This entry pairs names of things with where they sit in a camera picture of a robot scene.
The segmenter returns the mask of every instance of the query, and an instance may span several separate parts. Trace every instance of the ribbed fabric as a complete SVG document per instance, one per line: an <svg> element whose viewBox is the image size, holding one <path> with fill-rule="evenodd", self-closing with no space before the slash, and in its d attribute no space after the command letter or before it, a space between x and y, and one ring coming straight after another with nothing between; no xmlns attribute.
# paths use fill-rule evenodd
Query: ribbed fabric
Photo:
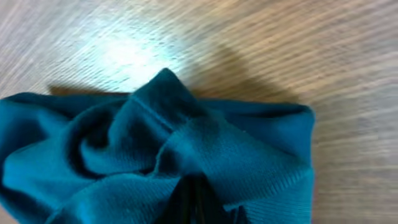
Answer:
<svg viewBox="0 0 398 224"><path fill-rule="evenodd" d="M196 100L170 70L125 96L0 101L0 199L21 223L152 223L203 174L236 223L310 223L310 108Z"/></svg>

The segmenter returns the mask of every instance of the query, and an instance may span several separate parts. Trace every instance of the wooden surface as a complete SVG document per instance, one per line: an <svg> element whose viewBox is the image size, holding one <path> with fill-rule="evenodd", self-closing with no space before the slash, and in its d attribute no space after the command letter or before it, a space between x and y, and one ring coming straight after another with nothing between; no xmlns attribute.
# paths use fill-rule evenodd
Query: wooden surface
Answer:
<svg viewBox="0 0 398 224"><path fill-rule="evenodd" d="M311 105L313 222L398 222L398 1L0 1L0 96L162 67L198 96Z"/></svg>

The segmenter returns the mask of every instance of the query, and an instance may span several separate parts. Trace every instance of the teal fabric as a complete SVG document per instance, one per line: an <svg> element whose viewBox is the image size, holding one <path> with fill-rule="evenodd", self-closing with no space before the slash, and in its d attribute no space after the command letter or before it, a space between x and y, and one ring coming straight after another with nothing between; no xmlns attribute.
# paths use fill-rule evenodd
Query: teal fabric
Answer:
<svg viewBox="0 0 398 224"><path fill-rule="evenodd" d="M131 95L10 96L0 118L0 199L21 223L153 223L192 174L235 223L310 223L307 106L196 100L164 69Z"/></svg>

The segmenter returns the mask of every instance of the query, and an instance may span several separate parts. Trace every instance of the teal garment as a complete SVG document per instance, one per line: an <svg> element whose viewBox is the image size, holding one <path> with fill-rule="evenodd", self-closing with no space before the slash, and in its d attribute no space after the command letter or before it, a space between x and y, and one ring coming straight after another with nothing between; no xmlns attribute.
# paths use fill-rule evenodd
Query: teal garment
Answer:
<svg viewBox="0 0 398 224"><path fill-rule="evenodd" d="M21 223L153 223L195 174L234 223L310 223L307 106L196 100L164 69L131 95L10 96L0 118L0 200Z"/></svg>

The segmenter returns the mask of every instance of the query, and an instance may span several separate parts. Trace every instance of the knit fabric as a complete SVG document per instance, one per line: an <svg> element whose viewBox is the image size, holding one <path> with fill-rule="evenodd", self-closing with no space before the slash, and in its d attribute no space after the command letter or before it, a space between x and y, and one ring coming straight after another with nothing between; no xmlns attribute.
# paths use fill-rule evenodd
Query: knit fabric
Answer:
<svg viewBox="0 0 398 224"><path fill-rule="evenodd" d="M235 223L310 223L307 106L196 100L167 69L131 95L0 101L0 200L20 223L153 223L204 175Z"/></svg>

